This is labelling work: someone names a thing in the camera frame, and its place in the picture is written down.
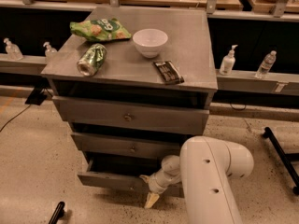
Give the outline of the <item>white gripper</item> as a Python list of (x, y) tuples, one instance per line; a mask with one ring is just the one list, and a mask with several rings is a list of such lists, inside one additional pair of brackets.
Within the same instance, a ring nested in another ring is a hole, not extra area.
[(140, 178), (145, 182), (149, 183), (149, 190), (147, 199), (144, 205), (145, 209), (150, 209), (159, 200), (160, 195), (166, 191), (170, 183), (170, 175), (166, 172), (158, 171), (151, 176), (141, 175)]

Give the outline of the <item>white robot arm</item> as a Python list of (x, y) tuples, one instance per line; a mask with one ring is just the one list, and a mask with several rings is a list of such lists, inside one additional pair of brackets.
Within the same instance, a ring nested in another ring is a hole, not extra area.
[(188, 139), (161, 169), (142, 179), (149, 185), (150, 209), (169, 186), (181, 183), (188, 224), (243, 224), (229, 178), (247, 177), (254, 167), (250, 151), (234, 142), (206, 136)]

